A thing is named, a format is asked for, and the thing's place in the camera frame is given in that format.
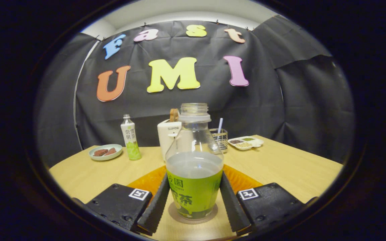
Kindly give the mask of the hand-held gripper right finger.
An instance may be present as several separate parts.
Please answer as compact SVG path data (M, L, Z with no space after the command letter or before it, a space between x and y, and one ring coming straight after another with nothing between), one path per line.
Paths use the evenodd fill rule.
M228 220L237 236L267 231L303 211L317 197L303 203L276 182L262 184L223 166L219 190Z

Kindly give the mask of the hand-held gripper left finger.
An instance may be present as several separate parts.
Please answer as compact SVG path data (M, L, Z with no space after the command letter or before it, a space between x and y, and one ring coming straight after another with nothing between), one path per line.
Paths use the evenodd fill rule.
M87 203L73 201L99 221L119 230L152 235L157 231L170 191L161 166L129 185L111 184Z

